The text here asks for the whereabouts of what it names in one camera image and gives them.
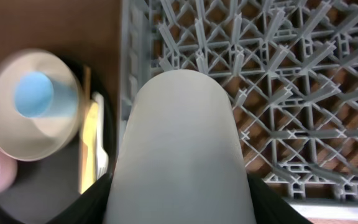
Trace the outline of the cream round plate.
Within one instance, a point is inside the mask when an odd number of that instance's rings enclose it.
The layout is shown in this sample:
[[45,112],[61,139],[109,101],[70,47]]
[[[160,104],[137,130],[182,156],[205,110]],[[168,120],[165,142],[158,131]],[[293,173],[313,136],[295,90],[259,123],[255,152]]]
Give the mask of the cream round plate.
[[[40,72],[77,98],[60,103],[50,115],[20,114],[14,94],[21,79]],[[20,161],[37,161],[63,149],[77,134],[83,117],[83,92],[78,78],[56,55],[41,49],[18,51],[0,63],[0,150]]]

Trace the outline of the white plastic fork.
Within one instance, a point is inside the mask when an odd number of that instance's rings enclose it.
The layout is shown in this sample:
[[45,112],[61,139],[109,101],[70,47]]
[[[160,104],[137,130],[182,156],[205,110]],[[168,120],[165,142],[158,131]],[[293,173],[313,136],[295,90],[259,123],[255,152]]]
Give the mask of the white plastic fork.
[[99,106],[96,127],[96,178],[99,179],[107,171],[109,156],[104,150],[104,97],[94,92],[93,99]]

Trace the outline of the cream plastic cup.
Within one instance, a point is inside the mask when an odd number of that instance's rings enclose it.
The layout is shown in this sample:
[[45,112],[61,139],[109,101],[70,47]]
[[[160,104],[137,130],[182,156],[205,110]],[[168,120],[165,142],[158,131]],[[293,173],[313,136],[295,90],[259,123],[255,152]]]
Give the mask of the cream plastic cup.
[[232,108],[212,78],[172,70],[138,92],[106,223],[254,223]]

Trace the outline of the wooden chopstick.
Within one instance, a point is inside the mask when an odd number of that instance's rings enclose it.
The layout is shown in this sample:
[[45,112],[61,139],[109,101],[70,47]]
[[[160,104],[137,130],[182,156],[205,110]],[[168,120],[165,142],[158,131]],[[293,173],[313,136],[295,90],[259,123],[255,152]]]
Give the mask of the wooden chopstick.
[[84,89],[84,98],[85,104],[89,104],[90,100],[90,90],[91,90],[91,69],[89,66],[83,66],[83,89]]

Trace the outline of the yellow plastic knife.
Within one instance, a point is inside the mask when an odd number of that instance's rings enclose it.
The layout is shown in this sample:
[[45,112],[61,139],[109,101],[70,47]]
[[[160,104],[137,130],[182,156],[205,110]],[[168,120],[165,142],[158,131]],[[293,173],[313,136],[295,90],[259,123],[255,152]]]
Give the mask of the yellow plastic knife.
[[81,134],[81,175],[79,193],[85,193],[96,181],[96,127],[98,104],[91,100]]

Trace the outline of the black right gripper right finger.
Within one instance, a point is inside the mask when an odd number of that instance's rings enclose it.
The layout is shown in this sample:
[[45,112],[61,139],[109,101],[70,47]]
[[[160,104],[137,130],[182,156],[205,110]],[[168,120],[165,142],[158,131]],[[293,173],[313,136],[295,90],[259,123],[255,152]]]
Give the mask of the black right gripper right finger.
[[247,179],[257,224],[312,224],[260,177],[248,174]]

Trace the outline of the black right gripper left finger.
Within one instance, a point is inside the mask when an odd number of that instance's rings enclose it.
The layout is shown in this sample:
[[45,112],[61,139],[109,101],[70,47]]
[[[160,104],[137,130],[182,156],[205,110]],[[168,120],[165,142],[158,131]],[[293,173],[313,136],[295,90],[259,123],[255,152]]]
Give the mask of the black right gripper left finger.
[[47,224],[102,224],[112,179],[112,174],[104,174],[74,203]]

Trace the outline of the light blue plastic cup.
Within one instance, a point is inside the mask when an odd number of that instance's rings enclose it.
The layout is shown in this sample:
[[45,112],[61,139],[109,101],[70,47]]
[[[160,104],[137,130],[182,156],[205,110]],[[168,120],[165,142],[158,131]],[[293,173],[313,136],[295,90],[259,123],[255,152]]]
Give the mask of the light blue plastic cup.
[[26,118],[74,116],[78,105],[75,88],[42,72],[27,73],[14,90],[14,107]]

